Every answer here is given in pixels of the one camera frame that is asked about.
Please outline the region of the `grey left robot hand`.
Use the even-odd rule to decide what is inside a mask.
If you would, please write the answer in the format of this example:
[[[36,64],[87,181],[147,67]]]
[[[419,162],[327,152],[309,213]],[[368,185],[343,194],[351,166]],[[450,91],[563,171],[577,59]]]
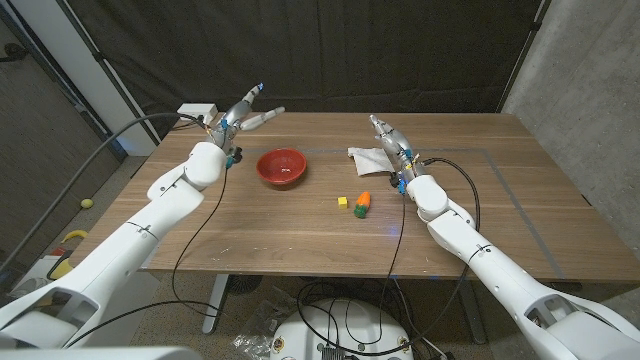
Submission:
[[[218,146],[227,156],[225,167],[229,169],[242,160],[242,148],[233,144],[233,139],[239,131],[253,131],[269,120],[285,112],[284,107],[277,107],[268,112],[250,117],[255,97],[263,90],[264,84],[259,83],[236,104],[231,106],[215,125],[207,128],[209,140]]]

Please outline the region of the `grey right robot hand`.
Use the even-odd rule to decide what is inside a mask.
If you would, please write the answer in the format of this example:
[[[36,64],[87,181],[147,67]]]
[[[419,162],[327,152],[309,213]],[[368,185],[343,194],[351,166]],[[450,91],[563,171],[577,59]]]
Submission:
[[[399,193],[405,194],[412,180],[426,174],[425,167],[402,132],[375,115],[370,115],[369,121],[376,132],[375,138],[392,164],[390,183]]]

